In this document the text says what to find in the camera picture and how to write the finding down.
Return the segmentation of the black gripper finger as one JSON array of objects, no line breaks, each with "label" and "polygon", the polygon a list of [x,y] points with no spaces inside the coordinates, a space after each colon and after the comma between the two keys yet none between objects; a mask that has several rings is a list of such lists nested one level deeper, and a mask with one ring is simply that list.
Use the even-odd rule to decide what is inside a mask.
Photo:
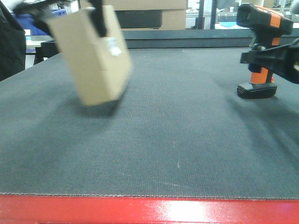
[{"label": "black gripper finger", "polygon": [[250,50],[241,54],[240,63],[248,64],[248,69],[257,72],[263,67],[283,79],[299,83],[299,40],[269,49]]},{"label": "black gripper finger", "polygon": [[55,3],[61,5],[65,2],[69,2],[69,0],[42,0],[36,3],[29,3],[23,0],[13,7],[13,13],[16,15],[29,14],[35,22],[47,21],[55,17],[51,12],[50,5]]},{"label": "black gripper finger", "polygon": [[91,20],[99,37],[106,37],[107,28],[103,15],[103,1],[102,0],[89,0],[88,1],[94,8],[91,12]]}]

